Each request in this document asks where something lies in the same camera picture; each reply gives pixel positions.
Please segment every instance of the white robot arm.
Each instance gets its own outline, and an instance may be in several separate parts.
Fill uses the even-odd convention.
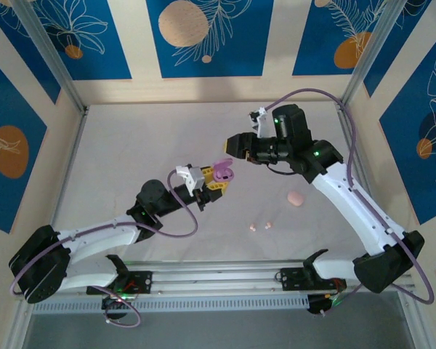
[[[251,124],[261,120],[262,108],[250,113]],[[284,105],[272,112],[276,137],[261,137],[261,132],[240,133],[226,142],[226,152],[254,164],[277,164],[285,161],[323,193],[353,227],[365,247],[365,253],[354,260],[332,251],[321,250],[296,270],[293,279],[309,282],[292,285],[317,287],[333,278],[359,280],[367,289],[380,293],[411,268],[412,262],[394,239],[397,236],[417,257],[424,245],[418,231],[406,233],[393,222],[353,178],[348,178],[342,156],[325,140],[313,140],[305,114],[297,105]]]
[[[160,217],[197,203],[202,211],[206,204],[216,201],[226,191],[233,172],[227,168],[232,160],[219,161],[212,167],[177,167],[168,177],[169,190],[159,180],[149,180],[137,194],[134,206],[119,217],[102,224],[75,230],[54,231],[52,226],[40,227],[10,260],[9,268],[29,303],[41,302],[58,291],[88,287],[89,294],[102,293],[91,286],[139,293],[138,285],[150,291],[152,273],[131,272],[116,255],[92,257],[107,249],[135,244],[161,232]],[[185,184],[171,187],[170,178],[176,173]]]

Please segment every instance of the white tabletop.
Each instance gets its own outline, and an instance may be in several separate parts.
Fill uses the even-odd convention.
[[[208,166],[228,157],[223,145],[250,132],[248,113],[268,103],[93,105],[57,216],[56,229],[82,228],[125,213],[143,183],[177,165]],[[347,157],[347,144],[333,103],[298,103],[314,139],[331,142]],[[199,212],[195,236],[154,236],[122,251],[125,260],[304,259],[319,249],[361,242],[334,205],[302,176],[280,176],[264,166],[235,160],[235,179],[223,198]],[[174,184],[181,184],[175,179]],[[302,207],[288,203],[296,190]],[[163,230],[184,234],[193,228],[184,210],[161,218]],[[265,229],[266,222],[272,227]],[[254,223],[257,231],[249,229]]]

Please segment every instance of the black bracket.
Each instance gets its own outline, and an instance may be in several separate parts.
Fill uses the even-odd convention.
[[[115,281],[107,286],[110,291],[120,296],[127,294],[150,294],[153,275],[151,271],[129,271],[120,257],[109,254],[107,258],[113,262],[118,273]],[[90,286],[87,287],[86,293],[89,295],[105,294]]]
[[[318,276],[313,267],[313,262],[327,251],[327,249],[321,249],[312,254],[304,261],[302,268],[282,268],[278,273],[280,278],[276,276],[275,278],[283,285],[283,291],[343,291],[346,285],[345,280],[340,280],[338,284],[333,279],[325,280]]]
[[[13,275],[16,276],[39,252],[58,242],[59,234],[50,225],[37,229],[9,261]],[[66,277],[69,262],[70,250],[62,245],[38,260],[18,281],[26,301],[34,304],[52,296]]]
[[[319,278],[311,281],[307,277],[304,268],[283,268],[279,274],[279,281],[283,285],[283,291],[336,290],[336,284],[332,280]]]

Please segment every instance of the small pink object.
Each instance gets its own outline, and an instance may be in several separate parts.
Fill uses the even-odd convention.
[[[234,178],[234,172],[229,167],[233,164],[231,158],[222,159],[213,165],[213,179],[215,182],[230,182]]]
[[[304,196],[296,191],[290,191],[288,201],[296,207],[300,207],[304,203]]]

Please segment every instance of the purple cable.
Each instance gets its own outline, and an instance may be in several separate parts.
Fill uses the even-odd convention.
[[[357,145],[357,128],[355,127],[355,121],[354,121],[354,118],[352,116],[352,113],[350,112],[350,109],[339,98],[337,98],[336,96],[332,95],[331,93],[329,93],[327,91],[323,91],[322,89],[311,89],[311,88],[297,89],[291,93],[288,93],[285,96],[282,96],[282,98],[280,98],[279,100],[276,100],[275,102],[271,103],[269,106],[267,106],[265,108],[265,110],[268,111],[269,109],[274,108],[275,106],[277,106],[279,103],[283,102],[284,100],[287,100],[291,96],[294,96],[294,95],[301,93],[301,92],[316,92],[316,93],[320,93],[322,95],[325,95],[327,97],[330,97],[334,102],[336,102],[338,104],[338,106],[346,114],[347,119],[349,120],[350,128],[352,130],[352,134],[351,134],[352,144],[350,145],[349,158],[347,159],[347,182],[349,183],[349,186],[351,187],[352,192],[358,197],[358,199],[360,201],[362,201],[362,203],[367,207],[367,209],[371,212],[371,214],[383,225],[384,229],[385,230],[390,229],[391,227],[389,226],[389,224],[387,224],[387,222],[383,219],[383,217],[374,209],[373,206],[371,206],[371,204],[368,202],[368,200],[366,198],[364,198],[363,195],[358,190],[352,188],[354,186],[353,177],[352,177],[352,164],[354,161],[355,147]],[[419,275],[420,275],[421,279],[423,280],[425,287],[427,288],[429,298],[428,298],[428,300],[425,300],[423,298],[420,298],[420,297],[414,295],[413,293],[404,289],[401,286],[398,286],[396,284],[392,284],[392,285],[396,289],[402,291],[403,293],[412,297],[413,299],[415,299],[416,301],[418,301],[420,303],[424,303],[427,305],[432,304],[435,301],[435,293],[433,292],[433,288],[432,288],[431,283],[429,282],[429,280],[427,278],[427,275],[425,274],[425,272],[421,268],[419,262],[416,260],[415,256],[412,254],[410,249],[408,249],[408,247],[403,243],[403,241],[400,240],[399,236],[397,236],[397,234],[394,232],[392,232],[390,235],[399,244],[399,246],[404,250],[404,252],[407,254],[407,257],[412,261],[413,265],[415,266],[415,268],[419,272]]]
[[[129,302],[127,302],[126,300],[124,300],[122,297],[119,296],[119,294],[116,294],[115,292],[110,291],[109,289],[105,288],[105,287],[100,287],[100,286],[92,286],[95,289],[98,289],[101,292],[104,292],[106,294],[109,294],[111,297],[115,297],[119,302],[123,303],[126,307],[128,307],[129,309],[131,309],[132,311],[134,311],[134,314],[137,317],[137,321],[135,324],[120,324],[119,322],[115,322],[112,319],[108,318],[108,309],[103,313],[105,320],[107,321],[107,324],[111,324],[117,327],[123,327],[124,329],[133,329],[135,327],[138,327],[141,323],[142,323],[142,317],[140,316],[139,311]]]
[[[137,226],[137,227],[141,227],[141,228],[144,228],[144,229],[150,230],[150,231],[152,231],[152,232],[154,232],[154,233],[157,233],[157,234],[160,234],[160,235],[163,235],[163,236],[167,236],[167,237],[169,237],[169,238],[187,238],[187,237],[190,237],[190,236],[194,235],[195,233],[197,233],[197,230],[198,230],[198,222],[197,222],[197,219],[195,218],[195,216],[194,216],[194,214],[192,213],[192,211],[190,211],[189,207],[187,207],[187,205],[185,204],[185,202],[184,202],[183,200],[181,200],[181,198],[179,197],[179,195],[177,195],[177,193],[176,193],[176,192],[174,191],[174,189],[173,189],[173,186],[171,185],[171,177],[172,177],[175,173],[176,173],[176,171],[174,171],[174,170],[171,171],[171,172],[168,174],[168,177],[166,178],[166,182],[167,182],[167,184],[168,184],[169,190],[170,190],[171,194],[173,195],[173,197],[176,199],[177,202],[179,202],[179,204],[182,206],[182,208],[184,208],[184,209],[186,210],[186,212],[191,216],[191,218],[192,218],[192,220],[193,220],[193,222],[194,222],[194,229],[193,229],[193,231],[191,231],[190,233],[187,233],[187,234],[183,234],[183,235],[174,235],[174,234],[170,234],[170,233],[165,233],[165,232],[163,232],[163,231],[159,231],[159,230],[157,230],[157,229],[155,229],[155,228],[152,228],[152,227],[150,227],[150,226],[148,226],[148,225],[145,225],[145,224],[142,224],[142,223],[138,223],[138,222],[117,222],[117,223],[116,223],[116,227],[118,227],[118,226]],[[100,225],[100,226],[95,227],[95,228],[90,228],[90,229],[88,229],[88,230],[83,230],[83,231],[77,233],[77,234],[74,236],[74,238],[80,238],[80,237],[85,236],[85,235],[90,234],[90,233],[95,233],[95,232],[100,231],[100,230],[104,230],[104,229],[107,229],[107,228],[114,228],[114,227],[115,227],[115,226],[114,226],[113,224],[104,224],[104,225]],[[67,238],[64,238],[63,240],[60,240],[60,241],[55,242],[54,244],[48,246],[46,249],[44,249],[43,251],[41,251],[40,253],[38,253],[38,254],[37,254],[33,259],[31,259],[31,260],[28,262],[28,264],[26,264],[26,265],[25,265],[25,266],[20,270],[20,272],[16,275],[15,279],[13,280],[12,284],[11,284],[10,287],[9,287],[9,293],[10,293],[12,296],[20,296],[20,295],[23,295],[22,292],[16,292],[16,291],[15,291],[16,284],[17,284],[17,282],[18,282],[18,281],[23,277],[23,275],[24,275],[24,274],[25,274],[29,269],[31,269],[32,266],[33,266],[34,264],[36,264],[36,262],[37,262],[38,260],[40,260],[44,255],[46,255],[47,253],[51,252],[53,249],[57,248],[58,246],[63,245],[63,244],[65,244],[65,243],[71,241],[72,239],[73,239],[73,238],[72,238],[71,236],[69,236],[69,237],[67,237]],[[108,290],[108,289],[103,289],[103,287],[99,287],[99,286],[93,286],[93,287],[96,288],[96,289],[100,289],[100,291],[103,291],[103,292],[105,292],[105,293],[108,293],[108,292],[106,292],[106,290],[107,290],[107,291],[110,291],[110,290]],[[129,328],[133,327],[132,325],[122,325],[122,324],[115,324],[115,325],[116,325],[116,326],[121,326],[121,327],[129,327]]]

